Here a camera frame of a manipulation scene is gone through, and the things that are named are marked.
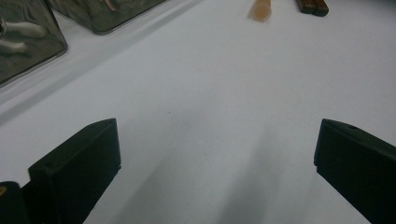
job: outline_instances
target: transparent box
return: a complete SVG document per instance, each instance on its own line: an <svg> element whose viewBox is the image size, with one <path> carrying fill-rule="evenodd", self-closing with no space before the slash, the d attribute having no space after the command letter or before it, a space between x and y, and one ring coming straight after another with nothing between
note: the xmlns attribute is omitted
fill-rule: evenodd
<svg viewBox="0 0 396 224"><path fill-rule="evenodd" d="M66 49L47 1L0 1L1 87Z"/></svg>
<svg viewBox="0 0 396 224"><path fill-rule="evenodd" d="M165 0L49 0L51 6L98 35L116 27Z"/></svg>

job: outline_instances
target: orange object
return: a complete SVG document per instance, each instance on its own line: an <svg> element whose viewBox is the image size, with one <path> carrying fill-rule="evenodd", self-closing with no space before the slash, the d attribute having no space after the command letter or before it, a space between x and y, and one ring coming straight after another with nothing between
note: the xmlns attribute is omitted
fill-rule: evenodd
<svg viewBox="0 0 396 224"><path fill-rule="evenodd" d="M250 11L254 21L266 21L271 15L271 0L256 0Z"/></svg>

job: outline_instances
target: white surface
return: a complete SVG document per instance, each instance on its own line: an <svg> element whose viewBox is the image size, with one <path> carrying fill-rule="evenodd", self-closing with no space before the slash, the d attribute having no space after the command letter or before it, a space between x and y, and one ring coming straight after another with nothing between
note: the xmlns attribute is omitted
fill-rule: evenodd
<svg viewBox="0 0 396 224"><path fill-rule="evenodd" d="M273 1L265 23L253 2L190 1L106 36L58 16L69 51L0 90L0 181L117 118L122 169L87 224L368 223L313 155L324 118L396 145L396 2L328 0L318 18Z"/></svg>

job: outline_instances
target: brown object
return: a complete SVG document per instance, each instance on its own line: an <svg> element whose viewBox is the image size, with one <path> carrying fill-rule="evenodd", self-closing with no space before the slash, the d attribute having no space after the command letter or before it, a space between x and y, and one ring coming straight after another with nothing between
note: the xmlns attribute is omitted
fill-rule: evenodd
<svg viewBox="0 0 396 224"><path fill-rule="evenodd" d="M266 21L271 15L271 0L256 0L250 18L254 21Z"/></svg>
<svg viewBox="0 0 396 224"><path fill-rule="evenodd" d="M300 11L305 14L313 14L317 9L314 0L297 0L298 7Z"/></svg>
<svg viewBox="0 0 396 224"><path fill-rule="evenodd" d="M327 13L329 13L329 8L327 7L324 0L314 0L314 2L317 6L317 9L315 9L313 13L315 16L324 17L327 15Z"/></svg>

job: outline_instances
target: black plastic part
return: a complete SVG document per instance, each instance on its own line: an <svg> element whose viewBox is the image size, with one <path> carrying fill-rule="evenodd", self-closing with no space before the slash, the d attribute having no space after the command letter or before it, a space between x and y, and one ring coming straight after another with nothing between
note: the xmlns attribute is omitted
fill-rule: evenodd
<svg viewBox="0 0 396 224"><path fill-rule="evenodd" d="M16 182L0 183L0 223L31 224L20 186Z"/></svg>
<svg viewBox="0 0 396 224"><path fill-rule="evenodd" d="M18 208L25 208L7 207L11 221L0 216L0 223L29 223L12 219L25 215L31 224L81 224L119 169L116 120L91 124L33 164L29 168L31 181L22 190L15 187L7 201L5 194L0 197L2 210L13 199Z"/></svg>
<svg viewBox="0 0 396 224"><path fill-rule="evenodd" d="M396 223L396 147L349 124L324 119L315 165L374 224Z"/></svg>

